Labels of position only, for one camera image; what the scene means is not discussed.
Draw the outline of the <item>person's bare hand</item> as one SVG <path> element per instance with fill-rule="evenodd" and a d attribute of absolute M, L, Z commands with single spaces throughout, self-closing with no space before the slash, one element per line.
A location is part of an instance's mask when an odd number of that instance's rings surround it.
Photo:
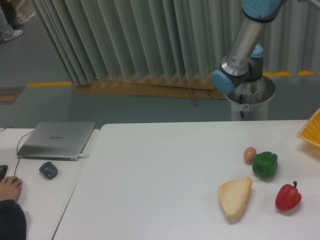
<path fill-rule="evenodd" d="M 22 180 L 17 176 L 7 176 L 0 181 L 0 200 L 18 200 L 22 189 Z"/>

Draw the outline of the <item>dark sleeved forearm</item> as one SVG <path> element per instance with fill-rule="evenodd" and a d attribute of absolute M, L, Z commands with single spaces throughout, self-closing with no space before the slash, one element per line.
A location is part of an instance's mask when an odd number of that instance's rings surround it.
<path fill-rule="evenodd" d="M 0 239 L 25 240 L 27 221 L 21 206 L 13 200 L 0 202 Z"/>

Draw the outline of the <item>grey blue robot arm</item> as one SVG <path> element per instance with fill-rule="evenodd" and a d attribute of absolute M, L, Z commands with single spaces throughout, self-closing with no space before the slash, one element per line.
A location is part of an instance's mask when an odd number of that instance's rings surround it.
<path fill-rule="evenodd" d="M 254 75 L 258 63 L 264 57 L 263 48 L 258 46 L 266 24 L 278 15 L 284 0 L 242 0 L 242 11 L 245 19 L 233 41 L 229 54 L 223 57 L 219 68 L 212 72 L 211 78 L 215 87 L 225 94 L 252 79 L 259 79 L 262 73 Z"/>

